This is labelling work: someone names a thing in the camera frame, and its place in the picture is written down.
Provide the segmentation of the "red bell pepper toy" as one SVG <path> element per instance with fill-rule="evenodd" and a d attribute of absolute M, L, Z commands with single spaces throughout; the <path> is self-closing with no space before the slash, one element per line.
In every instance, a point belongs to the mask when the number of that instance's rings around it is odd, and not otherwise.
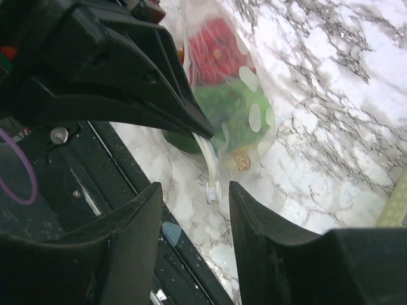
<path fill-rule="evenodd" d="M 223 18 L 210 18 L 188 39 L 189 73 L 192 85 L 218 85 L 238 76 L 243 66 L 256 69 L 250 55 L 238 47 L 232 27 Z"/>

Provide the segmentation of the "green bell pepper toy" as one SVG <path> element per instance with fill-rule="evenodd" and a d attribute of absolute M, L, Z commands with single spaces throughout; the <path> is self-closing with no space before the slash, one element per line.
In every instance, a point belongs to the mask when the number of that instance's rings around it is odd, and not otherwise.
<path fill-rule="evenodd" d="M 261 140 L 270 131 L 273 114 L 262 88 L 250 90 L 241 81 L 197 86 L 195 98 L 213 125 L 215 147 L 228 153 Z"/>

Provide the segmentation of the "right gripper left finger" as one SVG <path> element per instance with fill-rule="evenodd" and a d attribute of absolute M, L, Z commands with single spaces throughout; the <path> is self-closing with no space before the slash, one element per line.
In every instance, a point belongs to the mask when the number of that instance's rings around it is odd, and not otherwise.
<path fill-rule="evenodd" d="M 1 235 L 2 304 L 147 304 L 162 219 L 158 182 L 58 240 Z"/>

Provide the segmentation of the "clear zip top bag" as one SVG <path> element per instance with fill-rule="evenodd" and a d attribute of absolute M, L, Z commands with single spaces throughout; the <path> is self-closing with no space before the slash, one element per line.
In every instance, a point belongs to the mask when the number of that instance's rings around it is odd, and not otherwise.
<path fill-rule="evenodd" d="M 227 193 L 275 141 L 272 103 L 261 86 L 249 49 L 217 1 L 181 1 L 174 35 L 193 96 L 214 127 L 214 135 L 184 137 L 164 132 L 165 140 L 207 164 L 208 204 Z"/>

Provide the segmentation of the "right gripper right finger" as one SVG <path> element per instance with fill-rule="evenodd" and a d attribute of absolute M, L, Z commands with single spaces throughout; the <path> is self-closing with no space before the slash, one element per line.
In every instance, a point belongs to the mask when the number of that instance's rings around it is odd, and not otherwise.
<path fill-rule="evenodd" d="M 405 304 L 406 230 L 316 234 L 230 182 L 233 246 L 243 304 Z"/>

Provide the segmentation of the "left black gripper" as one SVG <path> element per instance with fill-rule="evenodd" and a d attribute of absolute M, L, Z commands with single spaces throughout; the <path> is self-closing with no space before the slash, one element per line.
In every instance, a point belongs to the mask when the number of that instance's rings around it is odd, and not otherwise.
<path fill-rule="evenodd" d="M 10 75 L 105 86 L 143 100 L 167 92 L 204 114 L 168 31 L 123 1 L 2 1 L 2 118 L 12 117 Z"/>

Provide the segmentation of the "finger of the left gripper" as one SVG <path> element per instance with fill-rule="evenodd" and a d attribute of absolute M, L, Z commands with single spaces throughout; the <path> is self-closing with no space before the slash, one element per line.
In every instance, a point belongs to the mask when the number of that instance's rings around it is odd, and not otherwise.
<path fill-rule="evenodd" d="M 68 121 L 112 121 L 196 133 L 207 139 L 214 128 L 192 103 L 166 91 L 152 100 L 91 84 L 67 84 L 45 76 L 6 78 L 6 113 L 21 124 L 45 126 Z"/>

